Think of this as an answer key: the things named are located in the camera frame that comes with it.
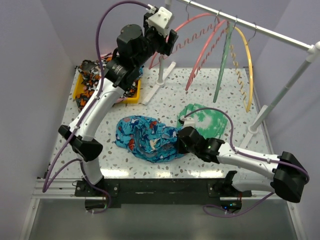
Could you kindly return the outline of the blue shark print shorts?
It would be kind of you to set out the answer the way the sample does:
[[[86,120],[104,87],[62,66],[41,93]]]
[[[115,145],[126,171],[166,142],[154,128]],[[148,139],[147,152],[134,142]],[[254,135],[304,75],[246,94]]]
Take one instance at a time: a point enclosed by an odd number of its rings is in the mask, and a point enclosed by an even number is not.
[[[116,125],[115,144],[137,158],[151,163],[167,163],[184,156],[178,152],[181,129],[148,116],[127,116]]]

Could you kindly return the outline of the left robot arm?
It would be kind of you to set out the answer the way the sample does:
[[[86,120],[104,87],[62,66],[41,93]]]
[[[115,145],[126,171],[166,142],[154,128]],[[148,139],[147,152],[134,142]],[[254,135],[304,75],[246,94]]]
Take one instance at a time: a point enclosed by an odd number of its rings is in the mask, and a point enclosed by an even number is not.
[[[96,91],[78,117],[58,129],[81,157],[88,179],[85,189],[92,196],[99,196],[104,190],[99,165],[103,146],[95,140],[95,133],[114,103],[139,77],[140,67],[156,52],[167,56],[172,53],[178,38],[177,33],[169,29],[173,18],[173,14],[162,7],[155,14],[144,15],[143,27],[137,24],[124,26],[116,39],[112,59],[101,72]]]

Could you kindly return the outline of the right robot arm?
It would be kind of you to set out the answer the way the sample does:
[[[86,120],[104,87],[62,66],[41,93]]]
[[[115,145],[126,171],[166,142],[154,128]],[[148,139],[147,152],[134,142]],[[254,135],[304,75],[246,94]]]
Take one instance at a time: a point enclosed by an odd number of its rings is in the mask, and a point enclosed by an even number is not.
[[[262,154],[236,148],[221,139],[205,139],[191,126],[178,132],[177,150],[180,154],[192,153],[207,163],[232,165],[264,176],[270,180],[271,192],[292,203],[301,201],[310,180],[308,172],[290,152]]]

